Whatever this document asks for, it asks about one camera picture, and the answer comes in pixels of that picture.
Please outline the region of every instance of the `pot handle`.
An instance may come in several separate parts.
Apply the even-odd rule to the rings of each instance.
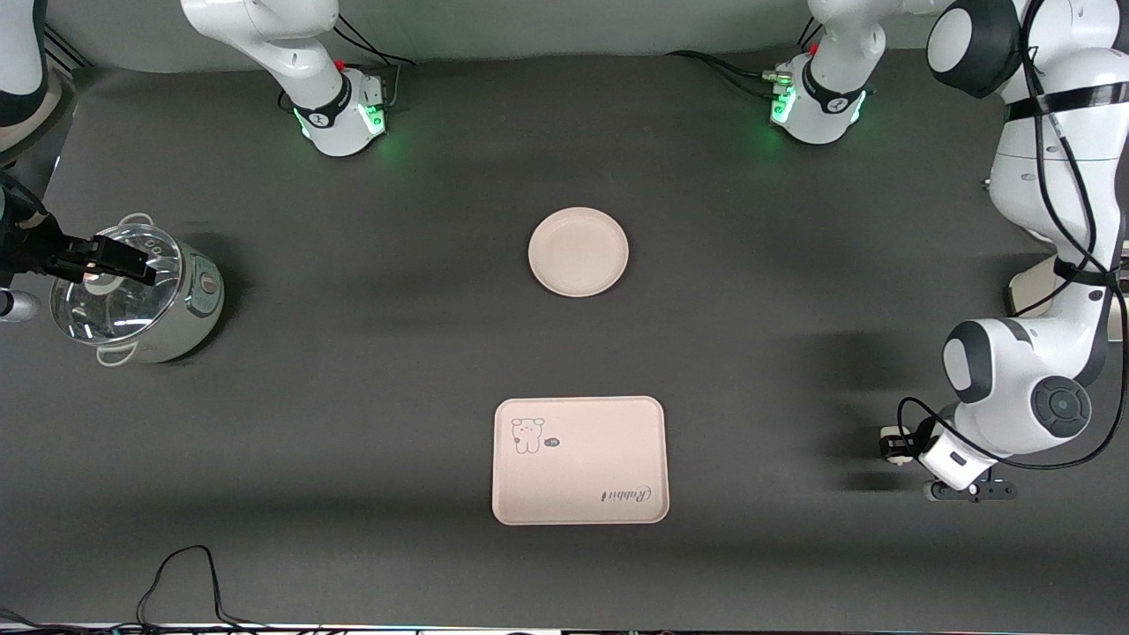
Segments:
[[[121,366],[132,359],[133,354],[137,351],[138,342],[126,343],[124,346],[99,346],[97,353],[98,364],[102,364],[107,368]]]
[[[117,221],[119,225],[129,225],[130,223],[140,223],[141,225],[152,225],[152,217],[149,216],[148,214],[139,211],[137,214],[131,214]]]

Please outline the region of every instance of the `white plate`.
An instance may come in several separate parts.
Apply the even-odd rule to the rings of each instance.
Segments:
[[[669,508],[663,406],[510,399],[495,412],[492,489],[505,524],[658,522]]]
[[[530,268],[549,290],[588,297],[607,290],[628,266],[628,237],[614,218],[587,208],[562,209],[530,238]]]

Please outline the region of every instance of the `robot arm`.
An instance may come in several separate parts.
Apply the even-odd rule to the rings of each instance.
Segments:
[[[830,143],[858,119],[864,87],[886,51],[878,20],[939,11],[952,0],[808,0],[826,32],[819,53],[777,64],[778,103],[769,121],[805,143]]]
[[[0,158],[10,157],[38,138],[59,105],[63,88],[49,72],[43,52],[46,0],[0,3]]]
[[[973,320],[949,334],[943,358],[960,401],[940,414],[939,434],[918,429],[921,451],[910,453],[955,489],[997,458],[1054,447],[1089,423],[1084,386],[1104,364],[1123,236],[1121,28],[1117,0],[957,0],[930,35],[938,80],[1007,103],[989,193],[1008,220],[1054,243],[1062,287],[1038,318]]]
[[[181,0],[201,34],[265,68],[295,104],[303,133],[322,153],[356,154],[385,130],[378,78],[339,70],[314,40],[333,28],[338,0]]]
[[[85,275],[110,273],[156,281],[149,254],[105,236],[89,240],[63,234],[43,203],[11,176],[0,173],[0,322],[30,320],[34,296],[8,290],[18,273],[40,273],[81,282]]]

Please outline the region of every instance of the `rectangular tray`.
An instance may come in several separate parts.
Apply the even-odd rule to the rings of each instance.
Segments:
[[[492,498],[505,524],[663,520],[663,406],[650,397],[502,402],[495,411]]]

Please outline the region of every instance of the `wire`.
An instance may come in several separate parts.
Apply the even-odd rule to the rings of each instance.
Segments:
[[[63,45],[62,45],[62,43],[60,43],[60,42],[59,42],[58,40],[55,40],[55,38],[54,38],[54,36],[52,36],[52,35],[51,35],[51,32],[50,32],[50,31],[44,31],[44,32],[43,32],[43,35],[44,35],[44,36],[45,36],[45,37],[46,37],[47,40],[50,40],[50,41],[51,41],[51,43],[52,43],[52,44],[54,44],[54,45],[55,45],[55,47],[56,47],[56,49],[59,49],[59,51],[60,51],[60,52],[62,52],[62,53],[63,53],[64,55],[67,55],[68,58],[70,58],[70,59],[72,59],[72,60],[75,60],[75,64],[76,64],[76,66],[78,66],[79,68],[86,68],[86,67],[89,67],[89,66],[90,66],[90,64],[89,64],[89,62],[87,62],[87,63],[84,63],[84,62],[82,62],[82,60],[80,60],[80,59],[78,58],[78,55],[76,55],[76,54],[75,54],[75,53],[73,53],[73,52],[72,52],[72,51],[71,51],[70,49],[68,49],[67,46],[63,46]]]
[[[114,630],[129,628],[131,626],[141,626],[140,624],[135,624],[132,621],[123,621],[121,624],[116,624],[114,626],[110,626],[106,628],[86,628],[84,626],[76,626],[70,624],[38,624],[36,621],[27,619],[26,617],[19,615],[18,612],[11,609],[5,609],[5,608],[0,608],[0,618],[23,624],[24,626],[28,626],[44,634],[56,633],[56,634],[99,635],[103,633],[113,633]]]
[[[60,49],[63,50],[64,53],[67,53],[76,61],[78,61],[79,66],[81,67],[94,66],[93,63],[90,63],[90,60],[86,55],[84,55],[78,49],[75,47],[73,44],[71,44],[65,37],[63,37],[63,34],[55,31],[51,25],[44,25],[43,33],[44,35],[50,37],[52,42],[55,43],[55,46],[59,46]]]
[[[384,62],[384,66],[386,66],[386,67],[391,67],[392,66],[392,61],[388,60],[388,58],[385,56],[384,53],[377,53],[375,49],[366,46],[366,45],[361,44],[360,42],[357,42],[352,37],[349,37],[348,35],[345,35],[344,32],[342,32],[340,28],[333,27],[333,33],[336,33],[338,35],[341,36],[341,40],[344,40],[345,42],[352,44],[353,46],[360,49],[361,51],[365,51],[366,53],[371,53],[371,54],[380,58],[380,60]]]
[[[1039,78],[1040,71],[1038,68],[1035,68],[1034,64],[1033,54],[1038,53],[1038,49],[1032,49],[1030,42],[1030,35],[1031,35],[1031,26],[1034,23],[1034,17],[1039,12],[1039,9],[1042,7],[1043,2],[1044,0],[1033,0],[1031,6],[1027,8],[1027,12],[1024,16],[1023,26],[1021,29],[1021,44],[1019,44],[1021,51],[1023,52],[1021,61],[1024,70],[1024,78],[1027,85],[1027,93],[1030,94],[1031,98],[1035,101],[1036,104],[1039,103],[1038,102],[1039,97],[1043,96],[1045,93],[1043,92],[1042,81]],[[1051,202],[1050,199],[1050,193],[1047,188],[1047,169],[1045,169],[1047,156],[1045,156],[1044,139],[1043,139],[1044,118],[1050,121],[1051,129],[1054,131],[1054,137],[1057,138],[1059,145],[1062,147],[1062,151],[1066,155],[1067,164],[1069,165],[1070,168],[1071,180],[1074,181],[1075,188],[1077,189],[1078,199],[1083,207],[1083,212],[1086,220],[1086,228],[1088,233],[1086,247],[1083,247],[1082,244],[1078,242],[1078,240],[1073,234],[1070,234],[1070,232],[1067,230],[1066,225],[1062,223],[1062,219],[1059,217],[1057,210],[1054,209],[1054,205]],[[1084,269],[1088,262],[1093,264],[1093,267],[1097,270],[1097,272],[1103,275],[1108,275],[1111,271],[1117,271],[1119,269],[1121,259],[1120,250],[1115,251],[1108,267],[1102,262],[1099,262],[1097,258],[1093,253],[1097,241],[1096,217],[1094,215],[1093,205],[1089,200],[1089,192],[1087,191],[1085,180],[1083,179],[1082,175],[1082,168],[1078,165],[1078,159],[1074,154],[1074,148],[1070,146],[1070,142],[1067,140],[1066,134],[1062,132],[1062,128],[1059,124],[1058,118],[1054,115],[1054,113],[1051,112],[1043,113],[1042,110],[1040,110],[1033,118],[1033,124],[1035,132],[1035,169],[1039,175],[1039,193],[1040,198],[1042,199],[1043,206],[1047,208],[1047,212],[1051,218],[1051,221],[1054,224],[1056,228],[1058,228],[1058,230],[1062,234],[1066,241],[1070,244],[1070,246],[1073,246],[1082,256],[1083,260],[1079,269]],[[1027,306],[1023,311],[1017,312],[1014,316],[1022,315],[1036,306],[1050,302],[1057,295],[1059,295],[1064,289],[1066,289],[1070,284],[1073,284],[1071,280],[1065,280],[1061,285],[1058,286],[1058,288],[1051,292],[1047,297],[1040,299],[1039,302],[1032,304],[1031,306]],[[1121,426],[1121,420],[1124,417],[1127,392],[1129,392],[1129,315],[1127,315],[1126,297],[1124,293],[1121,290],[1120,281],[1110,285],[1109,289],[1117,297],[1118,307],[1121,310],[1120,390],[1118,395],[1118,409],[1117,412],[1113,415],[1113,423],[1110,425],[1110,428],[1106,432],[1105,437],[1102,440],[1101,443],[1099,443],[1099,445],[1094,450],[1092,450],[1084,456],[1060,463],[1041,464],[1041,463],[1023,463],[1018,461],[1012,461],[1010,459],[997,456],[996,454],[992,454],[991,452],[988,452],[987,450],[980,447],[975,443],[972,443],[968,437],[959,433],[948,421],[944,420],[944,418],[942,418],[939,415],[937,415],[937,412],[930,409],[925,402],[913,397],[907,397],[898,405],[898,429],[899,434],[902,436],[902,443],[905,444],[907,451],[910,452],[910,454],[913,455],[916,460],[918,459],[918,455],[921,453],[920,451],[913,452],[913,450],[909,447],[909,444],[905,438],[905,432],[904,432],[905,428],[902,423],[902,409],[904,408],[905,403],[916,403],[924,410],[926,410],[926,412],[929,414],[933,420],[940,424],[945,429],[947,429],[955,437],[964,442],[969,447],[972,447],[977,452],[1001,464],[1010,466],[1013,468],[1019,468],[1026,470],[1059,470],[1059,469],[1073,468],[1080,466],[1083,463],[1087,463],[1094,460],[1102,452],[1104,452],[1105,449],[1109,447],[1110,443],[1112,443],[1113,437],[1118,432],[1118,428]],[[1103,337],[1103,333],[1095,333],[1095,338],[1096,337]]]
[[[408,58],[401,58],[400,55],[393,55],[392,53],[385,53],[383,51],[379,51],[376,46],[373,45],[371,42],[368,41],[367,37],[365,37],[365,35],[361,32],[357,31],[357,27],[355,27],[352,24],[350,24],[349,20],[347,20],[344,16],[340,16],[339,15],[338,19],[340,19],[341,24],[345,25],[345,27],[348,27],[349,31],[353,32],[357,35],[357,37],[359,37],[360,41],[364,42],[364,44],[361,44],[360,42],[357,42],[356,40],[353,40],[352,37],[348,36],[348,35],[345,35],[345,33],[343,31],[341,31],[339,27],[333,27],[333,32],[334,33],[336,33],[338,35],[340,35],[342,40],[344,40],[345,42],[352,44],[353,46],[357,46],[358,49],[360,49],[362,51],[368,51],[369,53],[373,53],[374,55],[380,58],[384,61],[385,66],[390,66],[390,67],[393,66],[390,60],[400,60],[401,62],[409,63],[409,64],[411,64],[413,67],[417,66],[414,61],[409,60]]]
[[[732,72],[734,75],[739,75],[742,77],[752,77],[752,78],[755,78],[755,79],[760,79],[761,78],[761,73],[758,72],[758,71],[755,71],[755,70],[743,69],[743,68],[741,68],[741,67],[738,67],[736,64],[733,64],[733,63],[729,63],[729,62],[723,60],[721,58],[718,58],[717,55],[710,55],[709,53],[702,53],[701,51],[686,51],[686,50],[683,49],[683,50],[679,50],[679,51],[671,51],[669,53],[667,53],[667,55],[674,55],[676,58],[691,58],[691,59],[694,59],[694,60],[701,60],[701,61],[703,61],[706,63],[709,63],[709,64],[719,66],[719,67],[724,68],[725,70],[727,70],[727,71],[729,71],[729,72]]]
[[[396,78],[392,80],[392,99],[385,105],[386,108],[391,108],[396,105],[396,99],[400,98],[400,69],[404,68],[403,64],[396,64]]]
[[[815,31],[813,31],[812,34],[808,35],[806,40],[804,40],[804,43],[800,44],[799,47],[802,50],[803,49],[807,49],[807,43],[811,42],[821,31],[823,31],[823,25],[822,24],[820,26],[815,27]]]
[[[252,621],[250,619],[235,617],[224,609],[224,598],[219,591],[219,576],[216,574],[216,560],[212,559],[211,549],[209,549],[204,545],[191,545],[189,547],[183,547],[181,549],[177,549],[172,554],[169,554],[168,556],[165,556],[165,559],[161,560],[160,566],[157,567],[156,575],[154,575],[152,577],[152,584],[149,585],[149,590],[146,591],[145,594],[141,595],[141,599],[138,601],[138,606],[134,611],[134,617],[137,619],[137,623],[143,626],[150,626],[149,621],[146,620],[145,609],[146,606],[149,603],[149,598],[152,595],[154,591],[157,590],[157,586],[160,585],[160,575],[165,572],[165,566],[168,565],[168,563],[176,556],[180,556],[181,554],[185,551],[191,551],[193,549],[200,549],[201,551],[204,553],[205,556],[208,556],[208,569],[211,573],[211,581],[212,581],[212,610],[216,614],[216,619],[229,626],[234,626],[236,628],[240,627],[239,623],[259,624],[261,626],[265,626],[257,621]]]
[[[807,29],[812,28],[812,23],[815,21],[815,16],[807,18],[807,24],[804,25],[804,31],[799,32],[799,37],[796,38],[796,46],[800,49],[804,47],[804,36],[807,35]]]
[[[1053,290],[1053,292],[1051,292],[1051,293],[1047,294],[1045,296],[1043,296],[1043,298],[1042,298],[1042,299],[1040,299],[1040,301],[1035,302],[1034,304],[1030,304],[1030,305],[1027,305],[1027,306],[1026,306],[1026,307],[1024,307],[1024,308],[1023,308],[1022,311],[1016,311],[1015,313],[1013,313],[1013,314],[1010,315],[1010,318],[1019,318],[1019,316],[1022,316],[1022,315],[1023,315],[1024,313],[1027,313],[1029,311],[1032,311],[1032,310],[1034,310],[1034,308],[1036,308],[1036,307],[1040,307],[1040,306],[1042,306],[1042,305],[1047,304],[1048,302],[1050,302],[1050,301],[1054,299],[1054,296],[1057,296],[1057,295],[1059,295],[1060,293],[1062,293],[1062,292],[1064,292],[1064,290],[1065,290],[1065,289],[1066,289],[1067,287],[1069,287],[1069,286],[1070,286],[1070,280],[1064,280],[1064,282],[1062,282],[1061,285],[1059,285],[1058,287],[1054,287],[1054,290]]]
[[[677,56],[677,58],[691,58],[691,59],[694,59],[694,60],[700,60],[700,61],[704,62],[706,66],[708,66],[709,68],[711,68],[715,71],[717,71],[717,73],[721,76],[721,79],[726,80],[730,86],[733,86],[737,90],[741,90],[742,93],[744,93],[746,95],[751,95],[753,97],[760,97],[762,99],[774,99],[776,98],[776,95],[773,95],[772,93],[762,92],[762,90],[753,90],[752,88],[745,86],[744,84],[741,84],[739,81],[737,81],[737,79],[735,77],[733,77],[733,76],[729,75],[732,72],[732,73],[741,76],[741,77],[745,77],[745,78],[755,77],[755,78],[759,79],[760,76],[761,76],[761,73],[759,73],[759,72],[753,72],[751,70],[746,70],[746,69],[743,69],[741,67],[736,67],[736,66],[730,64],[729,62],[727,62],[727,61],[725,61],[723,59],[716,58],[714,55],[709,55],[707,53],[701,53],[701,52],[698,52],[698,51],[672,51],[672,52],[667,53],[667,55],[674,55],[674,56]]]
[[[367,37],[365,37],[365,34],[362,34],[361,32],[357,31],[357,28],[353,25],[349,24],[349,20],[347,20],[344,16],[340,16],[340,18],[341,18],[341,23],[344,24],[347,27],[349,27],[349,31],[356,33],[357,37],[360,37],[360,41],[364,42],[365,44],[368,44],[368,47],[371,49],[373,52],[376,53],[377,55],[380,55],[380,58],[392,58],[393,60],[400,60],[401,62],[405,62],[405,63],[415,66],[415,62],[413,62],[412,60],[409,60],[408,58],[401,58],[400,55],[393,55],[392,53],[382,53],[380,51],[378,51],[376,49],[376,46],[373,45],[371,42],[368,41]]]
[[[49,58],[51,58],[52,60],[54,60],[55,63],[59,64],[59,68],[65,70],[67,72],[71,72],[71,71],[75,70],[73,68],[71,68],[70,64],[68,64],[67,62],[64,62],[64,61],[60,60],[59,58],[56,58],[55,54],[52,53],[51,51],[49,51],[47,49],[44,49],[43,52],[46,53]]]
[[[279,90],[279,96],[278,96],[277,99],[274,99],[274,103],[275,103],[275,105],[278,105],[279,110],[282,111],[282,112],[285,112],[285,113],[294,112],[292,111],[292,108],[294,108],[294,102],[290,102],[290,106],[287,107],[287,105],[282,103],[282,97],[286,97],[287,101],[290,101],[290,96],[286,94],[286,90]]]

